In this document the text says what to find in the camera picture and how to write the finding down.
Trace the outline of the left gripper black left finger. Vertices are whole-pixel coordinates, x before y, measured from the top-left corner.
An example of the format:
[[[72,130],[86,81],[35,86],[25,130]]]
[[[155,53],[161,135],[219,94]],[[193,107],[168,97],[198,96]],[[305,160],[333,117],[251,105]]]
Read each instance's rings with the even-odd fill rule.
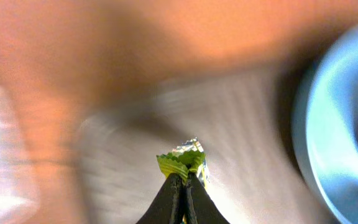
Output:
[[[170,174],[137,224],[181,224],[185,190],[178,174]]]

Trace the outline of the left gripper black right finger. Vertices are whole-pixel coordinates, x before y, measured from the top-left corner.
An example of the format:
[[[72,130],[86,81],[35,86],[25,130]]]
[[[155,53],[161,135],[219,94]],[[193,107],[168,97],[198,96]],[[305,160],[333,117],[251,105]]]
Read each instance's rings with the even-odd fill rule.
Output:
[[[188,174],[185,203],[187,224],[229,224],[194,173]]]

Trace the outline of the green snack wrapper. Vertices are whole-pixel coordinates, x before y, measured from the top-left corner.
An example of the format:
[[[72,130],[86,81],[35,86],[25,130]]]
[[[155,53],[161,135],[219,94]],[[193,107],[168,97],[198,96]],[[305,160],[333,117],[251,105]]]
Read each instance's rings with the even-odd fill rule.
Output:
[[[192,173],[204,188],[208,187],[210,181],[206,154],[198,138],[187,140],[167,154],[156,155],[156,158],[166,179],[170,174],[178,174],[184,184]]]

